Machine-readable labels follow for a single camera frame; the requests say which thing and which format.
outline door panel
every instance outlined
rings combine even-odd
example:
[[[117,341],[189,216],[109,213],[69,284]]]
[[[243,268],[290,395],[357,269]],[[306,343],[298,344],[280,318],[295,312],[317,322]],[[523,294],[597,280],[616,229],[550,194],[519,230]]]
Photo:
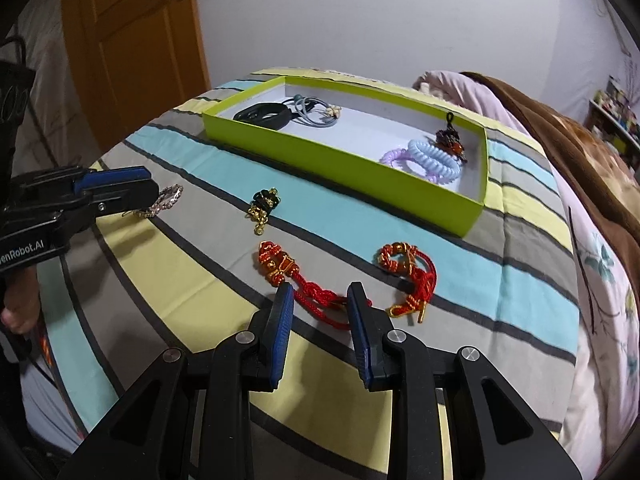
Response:
[[[69,65],[101,148],[209,88],[196,0],[62,0]]]

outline open box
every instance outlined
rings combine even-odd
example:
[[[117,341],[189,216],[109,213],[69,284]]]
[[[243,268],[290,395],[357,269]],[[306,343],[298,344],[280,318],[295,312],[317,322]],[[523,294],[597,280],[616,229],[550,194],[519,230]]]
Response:
[[[232,120],[253,104],[282,102],[296,94],[342,107],[340,119],[329,128],[291,121],[279,131]],[[400,170],[379,163],[385,152],[406,148],[411,139],[435,140],[448,112],[374,88],[280,76],[214,104],[202,119],[212,140],[319,175],[461,237],[478,218],[486,194],[486,132],[480,124],[454,118],[468,163],[451,184],[428,182],[412,162],[398,164]]]

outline screw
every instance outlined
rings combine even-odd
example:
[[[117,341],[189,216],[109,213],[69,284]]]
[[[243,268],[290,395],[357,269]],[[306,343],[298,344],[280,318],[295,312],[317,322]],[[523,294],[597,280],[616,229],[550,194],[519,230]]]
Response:
[[[238,332],[236,334],[236,341],[238,341],[241,345],[248,345],[254,339],[254,333],[249,332],[248,330],[245,330],[244,332]]]
[[[394,343],[403,343],[406,339],[406,334],[402,330],[389,330],[386,336]]]
[[[179,349],[169,348],[162,354],[162,359],[164,359],[164,362],[166,363],[175,363],[178,359],[180,359],[181,356],[182,352],[180,352]]]
[[[480,352],[477,348],[473,348],[472,346],[465,346],[462,349],[461,354],[467,361],[478,361],[480,358]]]

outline bed sheet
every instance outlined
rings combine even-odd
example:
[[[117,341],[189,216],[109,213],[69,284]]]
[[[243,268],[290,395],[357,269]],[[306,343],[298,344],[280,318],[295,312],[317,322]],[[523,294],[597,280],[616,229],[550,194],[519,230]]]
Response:
[[[491,90],[464,75],[426,72],[414,88],[529,135]],[[560,443],[582,478],[590,480],[638,415],[638,314],[619,259],[565,179],[555,168],[552,173],[578,248],[574,259],[581,310],[576,375]]]
[[[574,376],[577,287],[570,230],[540,146],[450,107],[489,129],[492,192],[465,238],[444,235],[204,139],[200,113],[212,101],[278,74],[346,80],[450,107],[383,82],[270,70],[170,110],[107,153],[99,168],[142,164],[161,187],[181,184],[184,192],[152,220],[99,219],[67,255],[38,266],[45,355],[77,425],[90,431],[167,347],[213,348],[270,304],[274,289],[255,263],[260,240],[280,244],[324,288],[341,292],[361,281],[377,308],[409,288],[373,263],[376,252],[407,241],[433,259],[438,285],[423,324],[402,317],[395,327],[447,351],[479,348],[557,436]],[[244,212],[269,187],[282,203],[256,237]],[[384,478],[390,395],[364,390],[348,333],[299,305],[294,314],[279,389],[251,396],[257,477]],[[442,405],[440,416],[444,422]],[[442,431],[450,478],[446,424]],[[278,454],[290,460],[270,459]]]

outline red cord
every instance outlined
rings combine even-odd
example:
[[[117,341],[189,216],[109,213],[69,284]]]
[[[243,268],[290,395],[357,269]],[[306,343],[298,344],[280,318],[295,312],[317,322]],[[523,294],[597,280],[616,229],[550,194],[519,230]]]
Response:
[[[394,260],[393,256],[404,254],[405,260]],[[415,263],[415,257],[422,259],[427,267],[421,269]],[[414,282],[414,292],[407,295],[403,304],[397,304],[386,311],[391,317],[404,316],[412,312],[419,312],[418,323],[424,319],[424,310],[433,297],[438,280],[436,267],[430,257],[424,254],[416,246],[410,246],[406,242],[395,242],[387,244],[380,249],[378,262],[389,272],[395,274],[405,274]]]
[[[323,310],[324,308],[340,310],[347,303],[347,298],[336,294],[332,290],[325,290],[317,283],[308,282],[300,274],[300,267],[295,260],[284,252],[279,245],[273,242],[260,242],[258,261],[266,268],[266,278],[273,286],[279,286],[284,281],[285,276],[290,276],[298,285],[298,290],[294,291],[296,301],[316,319],[338,330],[349,329],[349,323],[337,321],[327,316]]]

